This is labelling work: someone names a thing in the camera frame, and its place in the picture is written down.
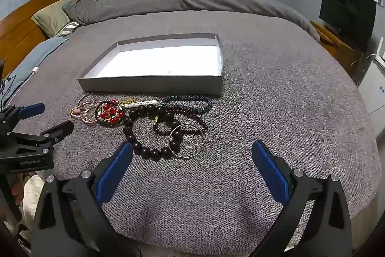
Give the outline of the white appliance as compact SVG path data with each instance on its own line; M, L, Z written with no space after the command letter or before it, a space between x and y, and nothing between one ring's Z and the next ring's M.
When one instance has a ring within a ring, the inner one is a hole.
M376 55L371 59L358 87L372 121L376 138L384 132L384 87L384 59Z

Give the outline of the blue blanket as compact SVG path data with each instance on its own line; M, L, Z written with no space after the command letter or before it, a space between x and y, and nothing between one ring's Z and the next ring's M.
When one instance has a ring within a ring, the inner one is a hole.
M30 77L33 70L39 67L49 54L54 52L60 45L67 42L69 38L53 37L35 46L26 58L10 73L5 80L4 90L1 92L1 104L5 105L8 99L15 93L24 81Z

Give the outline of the olive green pillow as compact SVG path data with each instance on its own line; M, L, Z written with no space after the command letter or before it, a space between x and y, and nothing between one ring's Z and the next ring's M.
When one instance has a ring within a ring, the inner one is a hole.
M34 13L31 20L35 22L50 38L55 37L70 20L63 10L63 6L71 1L60 0Z

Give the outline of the wooden tv stand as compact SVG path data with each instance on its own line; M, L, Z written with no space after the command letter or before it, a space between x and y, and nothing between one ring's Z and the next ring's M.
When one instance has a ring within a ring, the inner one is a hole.
M343 42L337 35L333 34L325 26L311 21L311 25L320 36L321 46L345 69L352 77L356 70L362 53Z

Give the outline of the striped pillow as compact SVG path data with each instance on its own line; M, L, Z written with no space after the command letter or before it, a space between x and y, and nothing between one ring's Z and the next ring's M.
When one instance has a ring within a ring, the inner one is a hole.
M69 36L69 34L72 34L76 31L77 28L79 28L80 24L76 21L70 21L67 23L67 25L62 28L57 34L57 37L66 37Z

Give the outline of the black television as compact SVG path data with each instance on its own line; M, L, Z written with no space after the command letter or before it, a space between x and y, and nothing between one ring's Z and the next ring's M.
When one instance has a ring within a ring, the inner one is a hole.
M376 11L373 0L322 0L319 18L334 28L341 38L366 52Z

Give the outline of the grey folded duvet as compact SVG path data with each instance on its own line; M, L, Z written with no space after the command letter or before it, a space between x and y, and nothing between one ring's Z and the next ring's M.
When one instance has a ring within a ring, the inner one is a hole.
M288 20L321 40L310 21L275 0L73 0L63 5L71 21L82 26L110 19L176 11L223 11L256 14Z

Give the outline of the grey shallow cardboard tray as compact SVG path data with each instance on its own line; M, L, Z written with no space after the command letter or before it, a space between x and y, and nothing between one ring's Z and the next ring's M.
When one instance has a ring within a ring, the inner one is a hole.
M85 68L85 92L219 96L223 50L217 34L185 33L113 43Z

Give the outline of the grey bed cover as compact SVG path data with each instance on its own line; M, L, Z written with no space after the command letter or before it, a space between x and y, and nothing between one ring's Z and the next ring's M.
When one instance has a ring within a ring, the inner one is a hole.
M204 150L190 160L135 157L104 206L117 232L193 254L251 252L281 211L251 158L257 139L307 175L338 175L352 216L370 204L381 163L361 95L308 32L280 18L162 12L82 26L14 97L46 107L18 131L67 120L83 93L78 77L115 42L183 33L216 34L223 49L223 92L203 116Z

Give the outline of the wooden headboard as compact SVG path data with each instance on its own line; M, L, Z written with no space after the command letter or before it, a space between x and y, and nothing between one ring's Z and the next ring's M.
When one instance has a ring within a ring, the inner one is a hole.
M32 15L60 0L30 0L1 20L2 77L11 73L31 50L48 39L48 35L32 21Z

